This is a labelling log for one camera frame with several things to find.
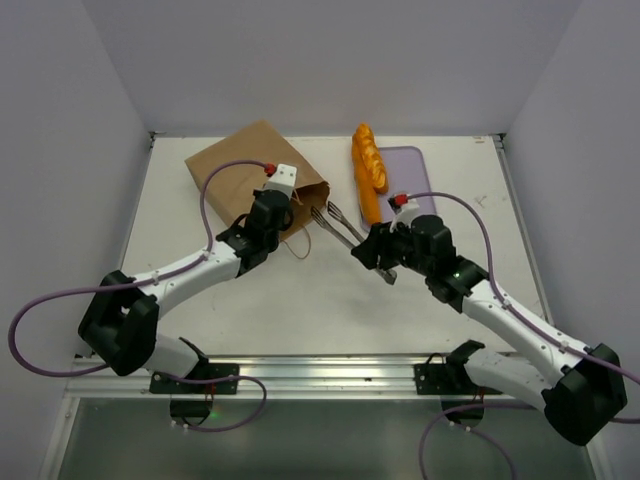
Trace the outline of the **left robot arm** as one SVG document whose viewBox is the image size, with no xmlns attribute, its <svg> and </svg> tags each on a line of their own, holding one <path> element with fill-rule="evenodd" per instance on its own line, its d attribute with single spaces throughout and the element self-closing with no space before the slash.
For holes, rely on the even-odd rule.
<svg viewBox="0 0 640 480">
<path fill-rule="evenodd" d="M 292 223 L 289 195 L 256 190 L 250 211 L 212 245 L 164 269 L 136 277 L 116 270 L 104 277 L 80 322 L 80 338 L 119 376 L 144 368 L 172 378 L 185 392 L 201 390 L 208 379 L 205 355 L 184 338 L 159 334 L 160 319 L 203 290 L 265 262 Z"/>
</svg>

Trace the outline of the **brown paper bag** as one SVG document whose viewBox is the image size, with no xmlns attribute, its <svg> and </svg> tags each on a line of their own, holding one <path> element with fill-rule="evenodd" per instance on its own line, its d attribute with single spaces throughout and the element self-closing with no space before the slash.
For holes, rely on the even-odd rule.
<svg viewBox="0 0 640 480">
<path fill-rule="evenodd" d="M 283 240 L 310 223 L 311 209 L 324 207 L 328 200 L 329 183 L 270 123 L 257 121 L 186 160 L 196 186 L 206 192 L 206 201 L 227 226 L 250 210 L 253 191 L 267 181 L 263 167 L 228 165 L 240 160 L 286 164 L 297 169 L 291 200 L 294 221 L 281 234 Z"/>
</svg>

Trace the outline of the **orange fake bread loaf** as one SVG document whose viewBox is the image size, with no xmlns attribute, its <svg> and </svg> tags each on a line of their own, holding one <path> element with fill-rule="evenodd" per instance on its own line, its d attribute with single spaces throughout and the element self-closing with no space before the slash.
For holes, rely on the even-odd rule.
<svg viewBox="0 0 640 480">
<path fill-rule="evenodd" d="M 366 123 L 361 123 L 352 136 L 352 163 L 358 186 L 369 185 L 377 194 L 386 194 L 389 179 L 374 132 Z"/>
</svg>

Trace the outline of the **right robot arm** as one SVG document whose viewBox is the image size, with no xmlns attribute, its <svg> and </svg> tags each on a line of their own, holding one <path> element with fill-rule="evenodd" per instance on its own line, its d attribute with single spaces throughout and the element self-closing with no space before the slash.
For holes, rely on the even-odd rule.
<svg viewBox="0 0 640 480">
<path fill-rule="evenodd" d="M 579 446 L 587 445 L 626 406 L 617 353 L 562 333 L 506 295 L 486 270 L 457 253 L 440 217 L 376 224 L 351 254 L 368 270 L 402 266 L 424 276 L 437 300 L 487 327 L 529 362 L 518 366 L 469 342 L 463 347 L 468 356 L 445 369 L 454 391 L 468 392 L 477 385 L 517 398 L 541 411 L 558 434 Z"/>
</svg>

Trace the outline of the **orange fake baguette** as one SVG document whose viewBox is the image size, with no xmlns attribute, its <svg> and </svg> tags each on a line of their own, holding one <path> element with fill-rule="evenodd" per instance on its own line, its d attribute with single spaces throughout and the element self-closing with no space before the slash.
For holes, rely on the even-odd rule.
<svg viewBox="0 0 640 480">
<path fill-rule="evenodd" d="M 354 180 L 363 219 L 369 225 L 382 221 L 377 193 L 359 153 L 352 151 Z"/>
</svg>

